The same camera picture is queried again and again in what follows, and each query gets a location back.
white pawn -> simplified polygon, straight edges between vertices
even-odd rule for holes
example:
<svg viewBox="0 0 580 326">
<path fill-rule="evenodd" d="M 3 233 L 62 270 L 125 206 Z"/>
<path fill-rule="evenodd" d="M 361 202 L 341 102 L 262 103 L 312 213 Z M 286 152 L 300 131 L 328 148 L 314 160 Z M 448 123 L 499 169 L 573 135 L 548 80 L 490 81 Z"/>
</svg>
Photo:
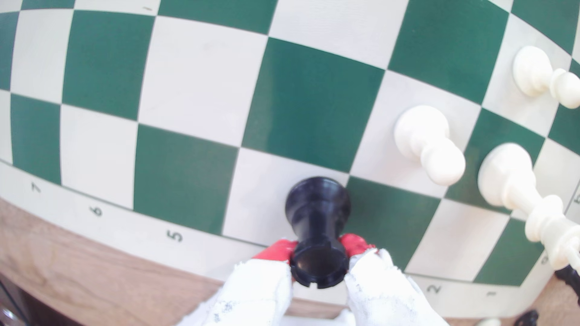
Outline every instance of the white pawn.
<svg viewBox="0 0 580 326">
<path fill-rule="evenodd" d="M 421 105 L 407 110 L 395 124 L 394 137 L 399 151 L 419 161 L 433 182 L 449 186 L 463 176 L 465 157 L 449 139 L 449 123 L 438 109 Z"/>
<path fill-rule="evenodd" d="M 480 321 L 475 326 L 502 326 L 502 321 L 497 318 L 487 318 Z"/>
<path fill-rule="evenodd" d="M 580 271 L 580 225 L 564 216 L 560 197 L 540 196 L 532 160 L 523 147 L 506 143 L 494 148 L 481 163 L 477 186 L 490 205 L 518 208 L 528 215 L 525 236 L 544 245 L 555 270 L 571 265 Z"/>
<path fill-rule="evenodd" d="M 580 106 L 580 78 L 562 68 L 554 70 L 546 52 L 535 46 L 525 46 L 517 53 L 513 78 L 528 96 L 539 96 L 549 89 L 563 106 Z"/>
</svg>

chessboard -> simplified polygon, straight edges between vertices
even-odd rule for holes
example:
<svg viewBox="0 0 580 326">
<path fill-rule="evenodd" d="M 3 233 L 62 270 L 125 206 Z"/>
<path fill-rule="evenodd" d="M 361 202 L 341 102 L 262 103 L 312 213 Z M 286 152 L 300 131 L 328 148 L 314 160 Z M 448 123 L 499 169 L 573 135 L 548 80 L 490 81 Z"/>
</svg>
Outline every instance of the chessboard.
<svg viewBox="0 0 580 326">
<path fill-rule="evenodd" d="M 386 248 L 446 317 L 513 316 L 553 270 L 525 214 L 477 189 L 506 142 L 580 222 L 580 111 L 528 97 L 526 45 L 580 74 L 580 0 L 2 0 L 0 197 L 129 254 L 225 280 L 295 238 L 290 188 L 348 189 L 345 232 Z M 466 170 L 434 184 L 393 126 L 429 105 Z M 295 286 L 344 304 L 346 289 Z"/>
</svg>

black piece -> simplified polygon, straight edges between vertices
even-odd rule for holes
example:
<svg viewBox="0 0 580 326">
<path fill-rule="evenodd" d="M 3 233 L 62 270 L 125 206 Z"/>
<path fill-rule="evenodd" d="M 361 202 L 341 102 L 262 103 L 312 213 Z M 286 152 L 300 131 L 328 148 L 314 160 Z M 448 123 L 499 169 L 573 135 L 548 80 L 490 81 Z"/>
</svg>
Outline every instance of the black piece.
<svg viewBox="0 0 580 326">
<path fill-rule="evenodd" d="M 578 306 L 580 306 L 580 276 L 578 272 L 572 268 L 572 266 L 568 265 L 561 270 L 557 270 L 554 272 L 557 278 L 561 279 L 562 281 L 566 282 L 578 295 Z"/>
<path fill-rule="evenodd" d="M 513 324 L 513 326 L 537 326 L 538 318 L 538 312 L 536 310 L 530 310 L 521 315 L 520 318 L 518 318 Z"/>
<path fill-rule="evenodd" d="M 349 193 L 332 179 L 305 179 L 290 190 L 286 217 L 298 236 L 290 267 L 298 283 L 324 289 L 342 282 L 349 258 L 338 236 L 349 215 Z"/>
</svg>

